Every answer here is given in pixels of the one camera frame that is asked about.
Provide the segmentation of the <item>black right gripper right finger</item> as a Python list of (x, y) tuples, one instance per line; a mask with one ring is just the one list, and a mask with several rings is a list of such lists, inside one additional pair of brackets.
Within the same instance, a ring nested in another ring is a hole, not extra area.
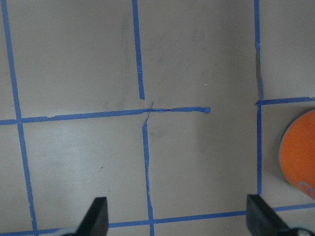
[(247, 195), (246, 226), (252, 236), (295, 235), (295, 231), (257, 194)]

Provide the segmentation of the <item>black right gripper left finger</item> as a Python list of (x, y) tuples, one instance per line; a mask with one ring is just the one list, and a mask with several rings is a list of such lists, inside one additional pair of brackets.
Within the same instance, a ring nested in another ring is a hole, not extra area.
[(106, 236), (109, 229), (106, 197), (96, 197), (77, 228), (76, 236)]

